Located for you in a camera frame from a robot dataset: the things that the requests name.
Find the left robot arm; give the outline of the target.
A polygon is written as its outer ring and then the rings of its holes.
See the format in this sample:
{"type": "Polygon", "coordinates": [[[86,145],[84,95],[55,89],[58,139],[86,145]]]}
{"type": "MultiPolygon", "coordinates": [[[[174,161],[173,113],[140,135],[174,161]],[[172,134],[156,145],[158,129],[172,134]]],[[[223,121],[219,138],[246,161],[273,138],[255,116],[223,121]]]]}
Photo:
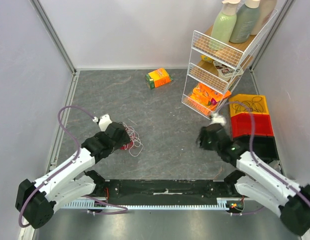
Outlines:
{"type": "Polygon", "coordinates": [[[17,190],[15,207],[18,223],[38,229],[44,226],[64,205],[79,197],[104,193],[105,179],[91,167],[115,150],[131,142],[122,123],[111,122],[104,131],[84,141],[81,148],[64,163],[46,175],[22,181],[17,190]]]}

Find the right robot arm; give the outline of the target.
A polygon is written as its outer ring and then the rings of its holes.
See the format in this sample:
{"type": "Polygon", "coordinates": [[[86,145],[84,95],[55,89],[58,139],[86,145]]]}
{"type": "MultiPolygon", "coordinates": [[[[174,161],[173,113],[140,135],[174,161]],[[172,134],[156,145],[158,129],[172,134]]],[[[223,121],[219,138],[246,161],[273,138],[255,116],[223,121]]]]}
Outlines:
{"type": "Polygon", "coordinates": [[[220,123],[201,127],[197,143],[237,169],[238,178],[223,185],[226,195],[240,194],[258,202],[295,235],[310,230],[310,184],[301,186],[274,170],[244,144],[231,140],[220,123]]]}

